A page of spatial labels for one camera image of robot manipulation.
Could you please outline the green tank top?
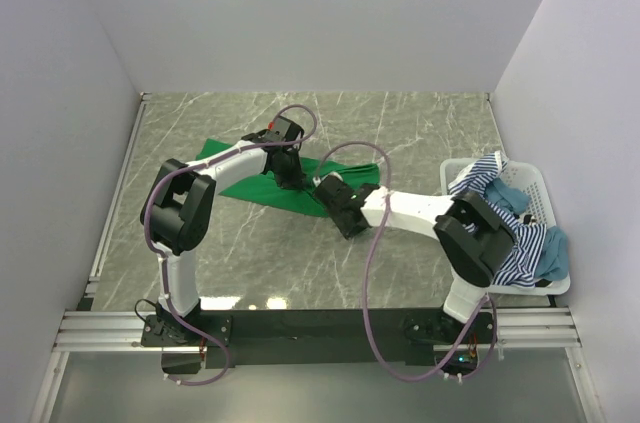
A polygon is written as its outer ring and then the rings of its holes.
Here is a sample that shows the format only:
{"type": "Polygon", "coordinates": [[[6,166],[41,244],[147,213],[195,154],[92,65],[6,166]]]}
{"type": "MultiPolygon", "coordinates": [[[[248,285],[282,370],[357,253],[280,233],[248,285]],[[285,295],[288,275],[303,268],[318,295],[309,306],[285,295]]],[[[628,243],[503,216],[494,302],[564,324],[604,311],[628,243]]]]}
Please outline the green tank top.
{"type": "MultiPolygon", "coordinates": [[[[326,161],[320,175],[338,173],[345,183],[357,189],[363,184],[379,184],[380,170],[375,163],[364,165],[343,165],[335,161],[326,161]]],[[[296,191],[280,188],[272,172],[244,179],[220,192],[224,197],[255,203],[292,213],[312,217],[327,218],[324,207],[310,194],[310,188],[296,191]]]]}

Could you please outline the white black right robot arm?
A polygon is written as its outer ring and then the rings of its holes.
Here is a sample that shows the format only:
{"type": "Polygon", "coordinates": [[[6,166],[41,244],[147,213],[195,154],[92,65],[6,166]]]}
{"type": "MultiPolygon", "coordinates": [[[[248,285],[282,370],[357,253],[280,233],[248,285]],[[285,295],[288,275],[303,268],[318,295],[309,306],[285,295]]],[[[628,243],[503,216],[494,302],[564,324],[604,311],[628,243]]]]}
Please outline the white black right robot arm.
{"type": "Polygon", "coordinates": [[[453,274],[438,320],[440,333],[460,342],[473,331],[472,313],[517,242],[504,217],[473,191],[428,196],[375,184],[354,189],[335,173],[316,177],[313,184],[313,197],[347,239],[390,227],[438,241],[453,274]]]}

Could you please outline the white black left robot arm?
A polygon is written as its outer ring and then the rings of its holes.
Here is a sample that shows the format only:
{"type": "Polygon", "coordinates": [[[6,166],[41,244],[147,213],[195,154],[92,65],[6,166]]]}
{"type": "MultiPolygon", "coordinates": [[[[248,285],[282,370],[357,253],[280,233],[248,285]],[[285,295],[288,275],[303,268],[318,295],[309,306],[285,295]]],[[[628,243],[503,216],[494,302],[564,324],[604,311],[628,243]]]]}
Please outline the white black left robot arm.
{"type": "Polygon", "coordinates": [[[278,187],[304,188],[299,149],[304,130],[277,116],[269,126],[244,136],[235,145],[190,163],[166,161],[159,170],[141,212],[150,250],[157,255],[161,275],[159,305],[171,314],[164,332],[176,344],[193,342],[200,321],[195,248],[206,236],[214,197],[257,175],[272,174],[278,187]]]}

